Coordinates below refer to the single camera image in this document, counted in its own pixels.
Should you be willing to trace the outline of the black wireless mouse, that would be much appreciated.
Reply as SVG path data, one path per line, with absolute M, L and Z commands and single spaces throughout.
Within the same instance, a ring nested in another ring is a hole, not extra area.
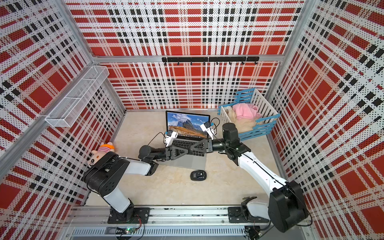
M 207 179 L 207 173 L 204 170 L 196 170 L 191 172 L 190 179 L 195 182 L 204 181 Z

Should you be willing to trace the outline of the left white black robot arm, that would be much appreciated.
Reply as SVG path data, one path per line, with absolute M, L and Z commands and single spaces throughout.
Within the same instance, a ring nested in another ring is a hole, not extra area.
M 177 146 L 155 149 L 144 145 L 137 160 L 108 152 L 84 173 L 82 181 L 110 206 L 108 224 L 147 223 L 145 214 L 136 211 L 133 202 L 120 190 L 120 180 L 123 175 L 151 176 L 159 166 L 158 161 L 173 161 L 189 152 Z

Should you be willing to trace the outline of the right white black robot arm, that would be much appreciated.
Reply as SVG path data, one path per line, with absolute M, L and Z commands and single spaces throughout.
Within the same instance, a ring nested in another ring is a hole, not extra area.
M 221 139 L 215 136 L 212 126 L 209 122 L 200 126 L 208 134 L 205 152 L 224 153 L 252 176 L 267 194 L 267 200 L 247 200 L 245 215 L 267 219 L 282 233 L 310 217 L 300 185 L 279 177 L 259 161 L 252 150 L 240 141 L 235 124 L 223 124 Z

